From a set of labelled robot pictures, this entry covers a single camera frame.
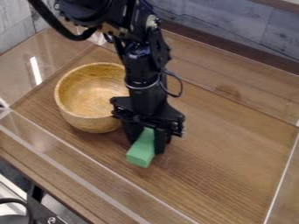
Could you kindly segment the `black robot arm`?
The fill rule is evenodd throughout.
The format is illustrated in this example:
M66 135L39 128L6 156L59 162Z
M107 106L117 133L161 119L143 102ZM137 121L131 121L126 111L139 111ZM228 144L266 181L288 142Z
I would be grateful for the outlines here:
M89 39L95 32L117 48L126 68L127 96L110 100L113 115L123 123L126 136L135 142L147 129L154 131L154 152L165 153L174 136L183 134L186 116L170 103L167 69L173 59L162 29L162 19L146 0L27 0L57 32L73 41Z

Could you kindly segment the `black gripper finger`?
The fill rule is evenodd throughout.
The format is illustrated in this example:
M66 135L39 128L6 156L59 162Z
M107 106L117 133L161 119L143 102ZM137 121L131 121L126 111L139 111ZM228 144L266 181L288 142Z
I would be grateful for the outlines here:
M139 138L139 136L145 130L145 127L141 123L130 122L130 121L123 121L122 125L123 125L123 129L126 132L126 137L127 137L130 143L133 144L137 141L137 139Z
M166 146L171 141L170 133L166 129L157 129L154 131L154 149L155 154L165 154Z

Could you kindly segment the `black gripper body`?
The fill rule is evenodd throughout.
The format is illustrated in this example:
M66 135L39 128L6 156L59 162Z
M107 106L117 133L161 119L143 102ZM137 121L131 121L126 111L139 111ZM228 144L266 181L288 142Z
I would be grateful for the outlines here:
M183 136L185 114L169 103L169 95L161 86L129 89L130 96L115 96L110 103L117 119L141 123L151 130L167 130L170 136Z

